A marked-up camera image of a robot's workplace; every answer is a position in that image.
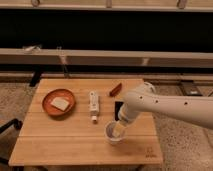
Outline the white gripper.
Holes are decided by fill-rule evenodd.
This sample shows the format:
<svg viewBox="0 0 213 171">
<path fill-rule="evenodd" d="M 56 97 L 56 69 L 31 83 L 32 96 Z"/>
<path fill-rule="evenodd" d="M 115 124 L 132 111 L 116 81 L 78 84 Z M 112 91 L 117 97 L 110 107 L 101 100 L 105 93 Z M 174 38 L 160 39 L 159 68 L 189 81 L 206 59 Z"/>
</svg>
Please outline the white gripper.
<svg viewBox="0 0 213 171">
<path fill-rule="evenodd" d="M 123 104 L 119 109 L 118 119 L 122 125 L 127 126 L 134 121 L 134 111 L 126 104 Z M 119 137 L 123 133 L 124 127 L 122 125 L 118 123 L 115 124 L 112 132 L 114 137 Z"/>
</svg>

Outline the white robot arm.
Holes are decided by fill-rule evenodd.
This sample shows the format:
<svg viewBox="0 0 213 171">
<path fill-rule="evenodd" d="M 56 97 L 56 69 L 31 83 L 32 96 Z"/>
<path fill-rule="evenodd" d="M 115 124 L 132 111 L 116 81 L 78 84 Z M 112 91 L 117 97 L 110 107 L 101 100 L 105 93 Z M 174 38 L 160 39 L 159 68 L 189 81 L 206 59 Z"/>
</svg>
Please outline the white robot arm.
<svg viewBox="0 0 213 171">
<path fill-rule="evenodd" d="M 112 135 L 120 137 L 141 112 L 159 113 L 213 129 L 213 97 L 158 95 L 151 83 L 144 82 L 124 94 L 123 105 L 118 112 L 119 120 Z"/>
</svg>

